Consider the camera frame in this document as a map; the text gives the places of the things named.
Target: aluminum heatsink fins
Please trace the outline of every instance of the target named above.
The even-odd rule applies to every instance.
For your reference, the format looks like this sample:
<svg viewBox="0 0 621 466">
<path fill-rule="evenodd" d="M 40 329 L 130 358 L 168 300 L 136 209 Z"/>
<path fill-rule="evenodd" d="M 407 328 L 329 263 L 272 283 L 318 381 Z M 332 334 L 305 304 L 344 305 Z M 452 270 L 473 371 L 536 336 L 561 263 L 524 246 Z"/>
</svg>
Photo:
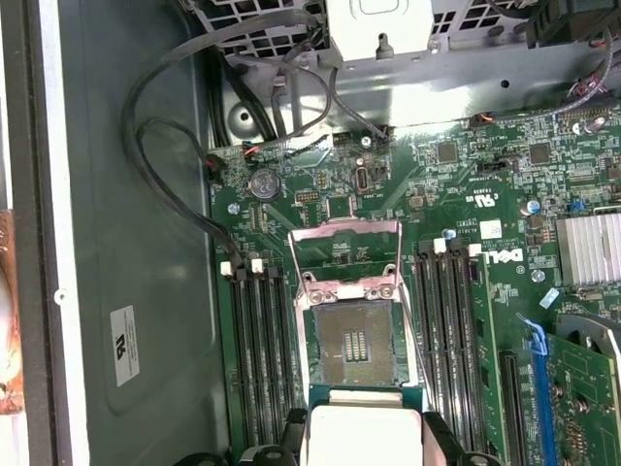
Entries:
<svg viewBox="0 0 621 466">
<path fill-rule="evenodd" d="M 621 282 L 621 214 L 556 221 L 564 284 Z"/>
</svg>

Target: metal bracket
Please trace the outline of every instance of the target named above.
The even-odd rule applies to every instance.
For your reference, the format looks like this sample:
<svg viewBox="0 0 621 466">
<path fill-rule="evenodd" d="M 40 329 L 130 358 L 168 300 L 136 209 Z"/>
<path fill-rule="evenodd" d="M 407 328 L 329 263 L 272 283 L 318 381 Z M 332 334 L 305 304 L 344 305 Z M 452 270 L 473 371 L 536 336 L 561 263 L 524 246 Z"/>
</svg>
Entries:
<svg viewBox="0 0 621 466">
<path fill-rule="evenodd" d="M 345 230 L 351 230 L 357 234 L 396 234 L 398 237 L 398 246 L 394 264 L 386 265 L 380 277 L 365 277 L 356 282 L 347 283 L 338 280 L 318 282 L 311 272 L 303 273 L 296 254 L 296 243 L 310 239 L 330 238 Z M 410 381 L 404 383 L 404 386 L 418 385 L 418 371 L 416 367 L 417 348 L 414 339 L 413 325 L 411 324 L 411 304 L 409 301 L 409 292 L 401 274 L 402 236 L 403 228 L 401 222 L 398 220 L 371 221 L 357 217 L 335 218 L 316 228 L 292 230 L 289 232 L 289 247 L 291 247 L 291 254 L 299 280 L 298 292 L 295 299 L 295 312 L 298 330 L 298 346 L 300 349 L 300 371 L 302 374 L 304 398 L 307 404 L 309 403 L 311 375 L 309 371 L 304 312 L 309 311 L 313 306 L 337 303 L 344 300 L 383 299 L 402 304 L 404 321 L 406 324 L 406 347 L 410 378 Z"/>
</svg>

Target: capacitor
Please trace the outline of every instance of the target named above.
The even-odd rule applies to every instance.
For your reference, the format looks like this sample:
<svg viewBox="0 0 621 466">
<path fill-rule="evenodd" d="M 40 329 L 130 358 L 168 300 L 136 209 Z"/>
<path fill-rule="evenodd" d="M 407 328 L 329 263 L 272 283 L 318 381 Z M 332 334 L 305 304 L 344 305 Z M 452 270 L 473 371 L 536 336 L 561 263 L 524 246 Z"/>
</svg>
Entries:
<svg viewBox="0 0 621 466">
<path fill-rule="evenodd" d="M 541 203 L 536 199 L 523 203 L 520 209 L 523 216 L 533 216 L 534 214 L 538 214 L 540 211 Z"/>
<path fill-rule="evenodd" d="M 577 201 L 573 201 L 570 204 L 570 212 L 581 212 L 585 209 L 586 209 L 586 204 L 584 204 L 584 201 L 577 200 Z"/>
<path fill-rule="evenodd" d="M 597 133 L 605 126 L 606 122 L 605 116 L 598 116 L 584 123 L 584 131 L 589 134 Z"/>
<path fill-rule="evenodd" d="M 280 196 L 282 183 L 276 170 L 260 168 L 250 177 L 248 189 L 259 201 L 272 202 Z"/>
<path fill-rule="evenodd" d="M 446 239 L 446 241 L 454 240 L 457 238 L 457 232 L 455 230 L 451 230 L 450 228 L 444 228 L 442 231 L 442 237 Z"/>
<path fill-rule="evenodd" d="M 373 140 L 369 136 L 363 136 L 360 138 L 360 146 L 365 149 L 370 149 L 373 144 Z"/>
<path fill-rule="evenodd" d="M 545 280 L 545 272 L 543 272 L 542 270 L 534 270 L 533 273 L 531 274 L 531 280 L 534 283 L 541 283 Z"/>
</svg>

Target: chip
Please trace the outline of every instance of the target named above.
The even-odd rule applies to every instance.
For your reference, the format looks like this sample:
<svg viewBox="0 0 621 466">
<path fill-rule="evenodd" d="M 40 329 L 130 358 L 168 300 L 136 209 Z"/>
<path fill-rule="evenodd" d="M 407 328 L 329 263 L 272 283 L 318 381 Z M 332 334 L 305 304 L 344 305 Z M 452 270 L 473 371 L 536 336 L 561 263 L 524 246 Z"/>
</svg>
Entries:
<svg viewBox="0 0 621 466">
<path fill-rule="evenodd" d="M 534 144 L 531 146 L 531 163 L 539 165 L 550 161 L 550 145 L 547 143 Z"/>
<path fill-rule="evenodd" d="M 534 230 L 540 229 L 545 225 L 545 217 L 530 216 L 528 219 L 528 225 Z"/>
<path fill-rule="evenodd" d="M 328 384 L 392 385 L 397 379 L 392 302 L 352 301 L 313 309 L 319 370 Z"/>
<path fill-rule="evenodd" d="M 438 160 L 440 162 L 456 162 L 457 147 L 453 143 L 439 143 Z"/>
<path fill-rule="evenodd" d="M 409 204 L 415 209 L 420 209 L 425 204 L 425 198 L 423 196 L 411 196 Z"/>
</svg>

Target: blue connector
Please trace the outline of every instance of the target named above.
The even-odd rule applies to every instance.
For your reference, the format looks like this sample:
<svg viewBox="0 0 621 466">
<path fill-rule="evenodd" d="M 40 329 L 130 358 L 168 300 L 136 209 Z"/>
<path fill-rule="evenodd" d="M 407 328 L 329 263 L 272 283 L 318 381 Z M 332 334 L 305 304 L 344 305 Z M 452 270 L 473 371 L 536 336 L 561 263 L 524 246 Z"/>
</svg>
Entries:
<svg viewBox="0 0 621 466">
<path fill-rule="evenodd" d="M 558 466 L 556 442 L 554 441 L 554 418 L 552 417 L 552 403 L 550 400 L 550 384 L 547 375 L 547 338 L 540 325 L 518 315 L 518 317 L 533 329 L 529 349 L 533 354 L 533 371 L 535 374 L 535 398 L 539 412 L 539 432 L 545 466 Z"/>
</svg>

